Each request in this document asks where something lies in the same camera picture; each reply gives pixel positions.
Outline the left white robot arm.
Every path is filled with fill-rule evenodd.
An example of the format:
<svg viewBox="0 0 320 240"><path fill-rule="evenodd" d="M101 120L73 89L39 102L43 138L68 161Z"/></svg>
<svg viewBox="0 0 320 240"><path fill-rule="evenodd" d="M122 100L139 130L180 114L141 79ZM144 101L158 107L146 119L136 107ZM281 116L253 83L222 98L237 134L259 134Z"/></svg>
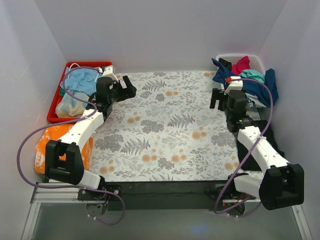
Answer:
<svg viewBox="0 0 320 240"><path fill-rule="evenodd" d="M83 112L84 120L78 121L60 139L49 140L45 146L45 177L50 180L89 189L95 200L106 196L102 177L85 170L82 149L92 134L104 124L115 102L134 98L137 88L128 76L122 77L126 87L118 80L102 76L97 80L93 102Z"/></svg>

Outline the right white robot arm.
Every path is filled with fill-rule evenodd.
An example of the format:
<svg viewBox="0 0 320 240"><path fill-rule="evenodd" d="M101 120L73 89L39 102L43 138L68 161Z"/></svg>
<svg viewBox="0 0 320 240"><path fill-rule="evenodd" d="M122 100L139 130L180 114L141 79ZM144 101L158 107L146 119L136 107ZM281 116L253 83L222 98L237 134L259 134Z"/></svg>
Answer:
<svg viewBox="0 0 320 240"><path fill-rule="evenodd" d="M305 191L304 169L282 157L260 131L256 121L247 115L245 93L214 88L210 108L215 107L225 113L227 129L236 134L236 139L248 150L239 165L243 166L249 157L253 157L263 173L262 179L257 179L235 171L228 177L216 203L227 192L232 199L243 194L254 197L267 210L301 205Z"/></svg>

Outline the dark blue t shirt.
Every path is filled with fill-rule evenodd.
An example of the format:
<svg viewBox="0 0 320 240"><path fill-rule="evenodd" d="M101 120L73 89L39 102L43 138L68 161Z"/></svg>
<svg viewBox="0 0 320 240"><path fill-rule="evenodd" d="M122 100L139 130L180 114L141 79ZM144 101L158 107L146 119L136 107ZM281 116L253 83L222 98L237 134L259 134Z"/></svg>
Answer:
<svg viewBox="0 0 320 240"><path fill-rule="evenodd" d="M226 69L218 60L212 59L212 62L217 67L217 72L212 80L216 83L223 84L225 89L227 88L226 78L240 76ZM271 103L268 92L271 93L273 104L275 104L279 98L275 70L272 68L268 69L264 77L265 83L252 78L253 81L248 81L248 78L241 77L241 79L246 79L242 81L243 90L245 91L247 103L250 108L269 108Z"/></svg>

